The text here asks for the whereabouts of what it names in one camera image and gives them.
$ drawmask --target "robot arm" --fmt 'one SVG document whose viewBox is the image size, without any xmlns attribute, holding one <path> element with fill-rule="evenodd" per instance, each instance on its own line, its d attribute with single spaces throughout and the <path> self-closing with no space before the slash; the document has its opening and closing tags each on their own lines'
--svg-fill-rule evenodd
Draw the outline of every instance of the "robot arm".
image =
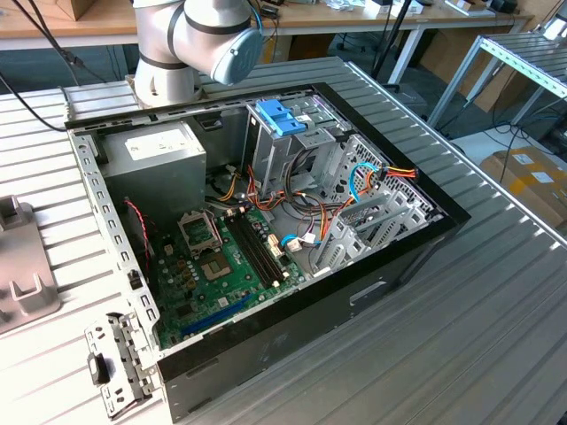
<svg viewBox="0 0 567 425">
<path fill-rule="evenodd" d="M 198 99 L 198 72 L 222 84 L 243 80 L 262 37 L 246 0 L 135 0 L 140 62 L 136 94 L 150 107 Z"/>
</svg>

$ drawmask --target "gray plastic stand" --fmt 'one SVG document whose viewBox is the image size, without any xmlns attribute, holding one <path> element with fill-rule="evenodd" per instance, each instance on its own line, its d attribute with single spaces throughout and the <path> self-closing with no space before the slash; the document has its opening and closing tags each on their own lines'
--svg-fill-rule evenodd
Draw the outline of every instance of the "gray plastic stand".
<svg viewBox="0 0 567 425">
<path fill-rule="evenodd" d="M 0 197 L 0 334 L 60 306 L 32 207 Z"/>
</svg>

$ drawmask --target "green circuit board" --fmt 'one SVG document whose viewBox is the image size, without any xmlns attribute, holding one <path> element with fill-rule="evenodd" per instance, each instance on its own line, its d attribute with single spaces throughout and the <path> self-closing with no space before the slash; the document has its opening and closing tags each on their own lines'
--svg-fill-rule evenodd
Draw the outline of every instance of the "green circuit board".
<svg viewBox="0 0 567 425">
<path fill-rule="evenodd" d="M 247 212 L 244 219 L 263 235 L 272 232 L 258 210 Z M 217 218 L 215 224 L 223 245 L 214 251 L 201 252 L 198 258 L 190 255 L 181 231 L 157 235 L 151 240 L 156 256 L 151 263 L 150 287 L 160 311 L 157 331 L 162 349 L 304 281 L 299 267 L 284 256 L 283 259 L 272 257 L 285 275 L 278 282 L 279 286 L 262 284 L 246 257 L 246 248 L 242 249 L 238 238 L 230 232 L 229 223 Z M 203 223 L 196 223 L 191 233 L 198 241 L 208 238 L 207 226 Z M 268 241 L 258 238 L 269 252 Z"/>
</svg>

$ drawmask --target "ram slot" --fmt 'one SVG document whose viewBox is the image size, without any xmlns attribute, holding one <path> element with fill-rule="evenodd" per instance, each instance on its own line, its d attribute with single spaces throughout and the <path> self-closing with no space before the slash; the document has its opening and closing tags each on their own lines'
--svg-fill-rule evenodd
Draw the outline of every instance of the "ram slot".
<svg viewBox="0 0 567 425">
<path fill-rule="evenodd" d="M 268 249 L 254 232 L 252 224 L 244 217 L 225 221 L 227 229 L 234 237 L 238 247 L 260 278 L 264 288 L 271 288 L 274 282 L 282 282 L 284 274 L 275 263 Z"/>
</svg>

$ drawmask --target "blue pcie slot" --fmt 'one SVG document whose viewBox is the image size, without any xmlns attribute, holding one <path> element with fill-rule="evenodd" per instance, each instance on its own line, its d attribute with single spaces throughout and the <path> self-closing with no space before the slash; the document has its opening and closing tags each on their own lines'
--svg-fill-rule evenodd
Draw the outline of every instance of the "blue pcie slot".
<svg viewBox="0 0 567 425">
<path fill-rule="evenodd" d="M 200 321 L 196 321 L 195 323 L 190 324 L 188 327 L 181 330 L 181 335 L 186 336 L 190 334 L 196 334 L 201 329 L 208 328 L 209 326 L 212 326 L 219 321 L 224 321 L 229 316 L 238 313 L 240 310 L 245 308 L 245 304 L 250 300 L 250 298 L 252 298 L 252 294 L 245 296 L 235 304 L 229 305 L 228 307 L 225 307 L 222 310 L 213 313 L 210 316 L 205 317 L 204 319 L 201 319 Z"/>
</svg>

